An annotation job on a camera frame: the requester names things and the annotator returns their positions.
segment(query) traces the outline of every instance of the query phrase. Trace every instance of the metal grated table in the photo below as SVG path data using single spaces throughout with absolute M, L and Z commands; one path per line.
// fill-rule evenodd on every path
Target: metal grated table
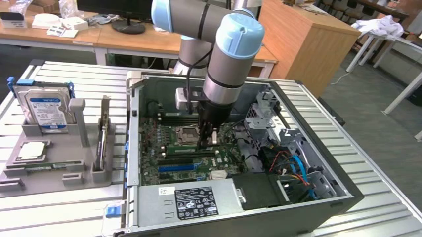
M 57 62 L 45 62 L 44 65 L 29 66 L 25 70 L 21 78 L 61 82 L 71 80 L 75 83 L 75 95 L 87 102 L 87 123 L 98 122 L 100 99 L 104 94 L 111 96 L 110 116 L 118 129 L 114 184 L 106 188 L 1 198 L 1 237 L 102 236 L 103 208 L 108 203 L 122 200 L 126 74 L 130 70 L 139 69 Z M 275 81 L 366 196 L 346 214 L 333 217 L 313 233 L 302 236 L 422 236 L 421 212 L 329 115 L 317 98 L 294 81 Z M 291 127 L 295 127 L 286 111 L 282 111 L 282 115 Z M 21 109 L 9 93 L 0 105 L 0 170 L 21 133 L 23 121 Z M 111 229 L 118 228 L 120 219 L 115 218 L 107 224 Z

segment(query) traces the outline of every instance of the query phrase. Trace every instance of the monitor stand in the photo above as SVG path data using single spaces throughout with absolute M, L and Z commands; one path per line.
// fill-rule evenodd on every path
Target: monitor stand
M 146 31 L 146 26 L 136 21 L 131 21 L 131 18 L 127 17 L 127 20 L 116 20 L 111 23 L 112 28 L 126 34 L 140 34 Z

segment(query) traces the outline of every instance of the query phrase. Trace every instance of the wooden cabinet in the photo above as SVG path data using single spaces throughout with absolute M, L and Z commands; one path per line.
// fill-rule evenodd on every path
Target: wooden cabinet
M 278 59 L 270 78 L 299 80 L 319 97 L 361 32 L 331 15 L 263 0 L 263 44 Z

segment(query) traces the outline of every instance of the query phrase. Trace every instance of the gray floor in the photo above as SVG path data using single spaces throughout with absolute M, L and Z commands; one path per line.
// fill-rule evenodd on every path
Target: gray floor
M 333 81 L 346 74 L 354 57 L 347 55 Z M 20 77 L 32 59 L 59 62 L 95 63 L 95 55 L 56 49 L 0 45 L 0 100 L 8 88 L 8 76 Z M 358 66 L 337 85 L 330 85 L 323 99 L 346 121 L 345 128 L 383 172 L 391 178 L 415 206 L 422 209 L 422 143 L 414 135 L 422 130 L 422 108 L 403 101 L 390 116 L 381 112 L 402 88 L 369 65 Z

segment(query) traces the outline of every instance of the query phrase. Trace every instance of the motherboard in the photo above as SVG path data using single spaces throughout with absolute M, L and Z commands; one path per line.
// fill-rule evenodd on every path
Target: motherboard
M 232 123 L 220 127 L 228 131 Z M 199 128 L 167 125 L 156 118 L 142 121 L 142 185 L 224 179 L 242 173 L 244 158 L 234 134 L 219 133 L 219 146 L 196 149 Z

